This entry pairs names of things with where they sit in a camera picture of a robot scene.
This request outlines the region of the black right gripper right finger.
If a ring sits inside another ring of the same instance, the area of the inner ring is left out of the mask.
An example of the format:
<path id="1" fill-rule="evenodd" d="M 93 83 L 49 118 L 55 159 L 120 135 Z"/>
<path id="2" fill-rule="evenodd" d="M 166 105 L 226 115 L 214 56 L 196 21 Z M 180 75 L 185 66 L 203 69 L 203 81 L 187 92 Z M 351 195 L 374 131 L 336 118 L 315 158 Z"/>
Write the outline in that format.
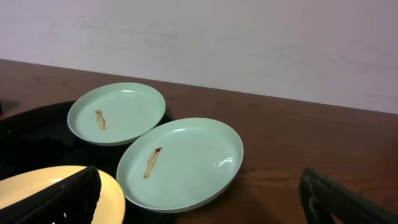
<path id="1" fill-rule="evenodd" d="M 315 169 L 303 170 L 298 187 L 308 224 L 395 224 L 397 214 L 355 194 Z"/>

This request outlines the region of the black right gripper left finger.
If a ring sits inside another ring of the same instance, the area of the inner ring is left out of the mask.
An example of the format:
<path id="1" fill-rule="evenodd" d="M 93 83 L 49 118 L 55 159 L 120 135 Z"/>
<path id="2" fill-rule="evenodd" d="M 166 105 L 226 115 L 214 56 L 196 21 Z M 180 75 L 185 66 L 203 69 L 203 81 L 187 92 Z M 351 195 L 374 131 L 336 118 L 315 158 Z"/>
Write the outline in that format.
<path id="1" fill-rule="evenodd" d="M 91 223 L 100 198 L 101 178 L 89 166 L 1 209 L 1 223 Z"/>

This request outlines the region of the yellow plate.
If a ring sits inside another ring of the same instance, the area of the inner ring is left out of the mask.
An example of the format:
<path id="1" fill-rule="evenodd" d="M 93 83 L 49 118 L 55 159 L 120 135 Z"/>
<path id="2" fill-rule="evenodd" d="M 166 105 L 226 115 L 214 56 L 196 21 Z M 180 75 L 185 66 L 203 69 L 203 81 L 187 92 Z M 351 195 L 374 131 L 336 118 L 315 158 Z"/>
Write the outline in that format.
<path id="1" fill-rule="evenodd" d="M 37 169 L 1 181 L 1 208 L 25 199 L 71 175 L 83 166 L 54 166 Z M 93 223 L 122 223 L 126 209 L 124 193 L 118 182 L 99 170 L 101 192 Z"/>

